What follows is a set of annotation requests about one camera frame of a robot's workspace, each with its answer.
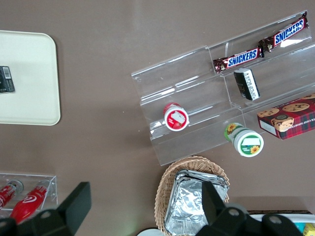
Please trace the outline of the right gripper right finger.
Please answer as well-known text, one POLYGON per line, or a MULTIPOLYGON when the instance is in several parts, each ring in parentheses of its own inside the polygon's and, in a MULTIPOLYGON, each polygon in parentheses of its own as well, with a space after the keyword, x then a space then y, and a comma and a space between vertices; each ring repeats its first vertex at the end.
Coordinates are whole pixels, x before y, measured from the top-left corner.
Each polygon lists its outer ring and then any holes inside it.
POLYGON ((240 206, 226 206, 211 182, 202 183, 202 207, 208 225, 199 236, 301 236, 288 218, 266 214, 261 221, 240 206))

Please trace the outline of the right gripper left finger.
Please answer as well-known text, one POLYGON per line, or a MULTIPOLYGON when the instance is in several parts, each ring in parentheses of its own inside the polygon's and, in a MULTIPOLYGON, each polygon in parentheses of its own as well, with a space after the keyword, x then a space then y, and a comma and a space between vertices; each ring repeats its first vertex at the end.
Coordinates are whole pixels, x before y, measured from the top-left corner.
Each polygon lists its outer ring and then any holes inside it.
POLYGON ((56 208, 38 213, 17 224, 12 218, 0 220, 2 236, 74 236, 92 207, 91 185, 81 182, 56 208))

